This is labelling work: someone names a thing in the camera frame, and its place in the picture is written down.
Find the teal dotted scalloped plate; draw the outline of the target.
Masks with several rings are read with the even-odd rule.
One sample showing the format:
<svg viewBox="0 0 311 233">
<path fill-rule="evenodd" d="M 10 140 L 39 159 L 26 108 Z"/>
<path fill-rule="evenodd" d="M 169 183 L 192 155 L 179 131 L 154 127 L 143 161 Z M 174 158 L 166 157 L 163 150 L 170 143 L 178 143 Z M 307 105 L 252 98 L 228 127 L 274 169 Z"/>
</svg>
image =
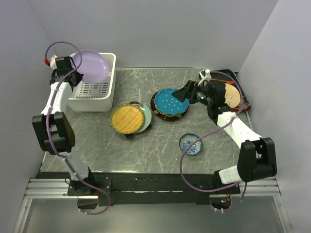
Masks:
<svg viewBox="0 0 311 233">
<path fill-rule="evenodd" d="M 179 101 L 172 96 L 172 93 L 177 91 L 176 88 L 166 88 L 160 90 L 154 99 L 155 107 L 165 115 L 179 115 L 186 111 L 189 107 L 189 101 Z"/>
</svg>

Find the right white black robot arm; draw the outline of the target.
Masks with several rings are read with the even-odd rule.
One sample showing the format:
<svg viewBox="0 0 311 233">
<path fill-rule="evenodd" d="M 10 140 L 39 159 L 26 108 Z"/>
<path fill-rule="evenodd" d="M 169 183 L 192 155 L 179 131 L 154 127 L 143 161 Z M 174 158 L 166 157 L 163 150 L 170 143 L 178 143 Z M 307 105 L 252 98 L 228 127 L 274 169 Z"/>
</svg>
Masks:
<svg viewBox="0 0 311 233">
<path fill-rule="evenodd" d="M 237 165 L 214 172 L 212 192 L 224 193 L 240 182 L 248 183 L 277 174 L 274 141 L 252 131 L 234 111 L 235 107 L 242 105 L 243 100 L 238 88 L 221 81 L 209 81 L 205 86 L 188 81 L 172 96 L 181 102 L 189 100 L 190 103 L 205 105 L 209 118 L 240 149 Z"/>
</svg>

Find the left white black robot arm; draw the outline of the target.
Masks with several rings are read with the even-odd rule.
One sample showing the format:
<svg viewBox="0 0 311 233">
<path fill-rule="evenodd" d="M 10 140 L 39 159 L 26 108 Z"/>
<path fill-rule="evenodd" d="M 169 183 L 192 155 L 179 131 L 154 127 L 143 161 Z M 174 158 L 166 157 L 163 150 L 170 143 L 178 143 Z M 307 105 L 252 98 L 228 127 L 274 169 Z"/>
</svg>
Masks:
<svg viewBox="0 0 311 233">
<path fill-rule="evenodd" d="M 43 111 L 32 118 L 32 125 L 43 151 L 57 157 L 70 174 L 69 186 L 78 194 L 91 195 L 96 182 L 90 168 L 75 151 L 75 133 L 66 115 L 68 100 L 81 82 L 72 57 L 56 57 L 50 79 L 51 92 Z"/>
</svg>

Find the lilac plate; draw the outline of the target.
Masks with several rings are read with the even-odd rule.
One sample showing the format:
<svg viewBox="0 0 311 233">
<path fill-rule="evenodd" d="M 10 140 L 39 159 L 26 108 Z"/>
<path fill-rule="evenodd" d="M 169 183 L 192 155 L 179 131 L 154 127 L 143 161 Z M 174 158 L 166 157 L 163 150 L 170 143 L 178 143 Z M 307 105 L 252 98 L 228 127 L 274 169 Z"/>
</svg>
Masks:
<svg viewBox="0 0 311 233">
<path fill-rule="evenodd" d="M 93 50 L 81 50 L 81 54 L 82 63 L 77 71 L 83 74 L 82 81 L 90 84 L 103 82 L 109 74 L 107 60 Z"/>
</svg>

